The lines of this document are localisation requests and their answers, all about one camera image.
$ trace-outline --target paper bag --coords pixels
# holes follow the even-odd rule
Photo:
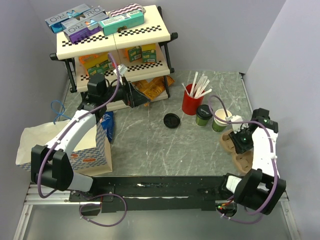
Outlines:
[[[68,124],[70,120],[52,122],[25,128],[20,138],[15,164],[31,171],[31,149],[35,145],[44,146]],[[112,172],[111,149],[106,133],[98,122],[75,147],[70,163],[76,173],[95,176]]]

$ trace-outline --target black lid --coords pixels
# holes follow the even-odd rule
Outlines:
[[[180,118],[174,113],[168,113],[163,118],[164,125],[170,129],[175,129],[180,124]]]
[[[198,106],[196,109],[196,115],[202,120],[209,120],[212,118],[212,113],[209,110],[209,106],[205,104]]]

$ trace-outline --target blue snack bag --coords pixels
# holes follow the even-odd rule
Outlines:
[[[114,121],[114,112],[113,111],[107,111],[100,119],[100,124],[106,134],[106,137],[109,140],[109,143],[112,141],[112,136],[114,134],[114,127],[115,127],[115,121]]]

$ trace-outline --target blue rope handle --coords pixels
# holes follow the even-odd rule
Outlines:
[[[58,104],[60,104],[60,106],[62,106],[62,111],[61,111],[61,112],[56,111],[56,110],[54,109],[54,107],[53,107],[53,103],[58,103]],[[55,114],[57,114],[57,116],[56,116],[55,119],[53,120],[53,124],[54,124],[54,125],[56,124],[56,121],[57,121],[57,119],[58,119],[60,116],[65,117],[66,119],[71,119],[71,117],[68,117],[68,116],[64,115],[64,112],[66,111],[66,109],[65,109],[64,104],[63,104],[61,101],[59,101],[59,100],[53,100],[53,101],[51,102],[51,110],[52,110]]]

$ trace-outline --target marble tabletop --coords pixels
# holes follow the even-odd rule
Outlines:
[[[239,174],[231,156],[219,144],[220,133],[212,130],[212,119],[205,127],[196,125],[195,116],[182,111],[185,85],[193,82],[196,71],[180,70],[170,76],[171,97],[114,111],[115,129],[111,143],[113,172],[103,176],[222,176]],[[199,71],[208,76],[212,93],[220,96],[232,114],[250,119],[249,103],[238,72]],[[206,95],[203,104],[208,104]],[[68,93],[65,115],[73,116],[80,93]],[[214,110],[221,108],[218,100]],[[174,113],[181,119],[178,128],[164,125],[164,116]]]

